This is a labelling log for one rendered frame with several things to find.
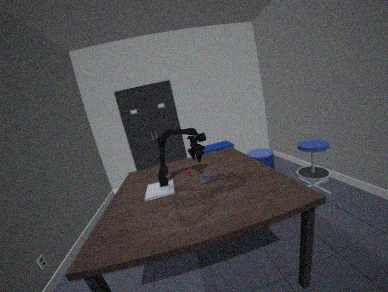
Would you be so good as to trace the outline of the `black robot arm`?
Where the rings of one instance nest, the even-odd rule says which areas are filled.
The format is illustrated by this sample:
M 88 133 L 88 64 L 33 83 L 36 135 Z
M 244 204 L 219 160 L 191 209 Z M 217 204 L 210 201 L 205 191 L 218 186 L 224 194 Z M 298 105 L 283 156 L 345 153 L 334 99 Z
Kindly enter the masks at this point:
M 191 144 L 196 144 L 197 141 L 202 142 L 206 141 L 205 133 L 198 134 L 196 132 L 196 129 L 194 128 L 187 128 L 187 129 L 167 129 L 162 135 L 157 137 L 157 142 L 159 146 L 159 154 L 160 154 L 160 167 L 159 167 L 159 173 L 158 173 L 158 182 L 159 187 L 161 186 L 168 186 L 168 180 L 166 178 L 168 173 L 168 167 L 165 166 L 165 141 L 169 137 L 170 134 L 187 134 L 192 135 L 188 136 L 187 139 L 190 139 Z M 195 135 L 195 137 L 194 137 Z

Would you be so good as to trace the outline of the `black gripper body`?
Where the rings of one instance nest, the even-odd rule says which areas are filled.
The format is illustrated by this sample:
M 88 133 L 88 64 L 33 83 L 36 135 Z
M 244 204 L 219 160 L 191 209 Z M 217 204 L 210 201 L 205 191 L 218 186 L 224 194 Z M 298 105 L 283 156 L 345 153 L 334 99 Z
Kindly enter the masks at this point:
M 204 151 L 198 149 L 198 145 L 199 145 L 198 143 L 196 143 L 196 144 L 191 144 L 191 145 L 190 145 L 191 148 L 188 149 L 188 152 L 189 152 L 189 153 L 195 152 L 195 154 L 196 154 L 197 156 L 204 154 Z M 199 151 L 198 151 L 198 150 L 199 150 Z

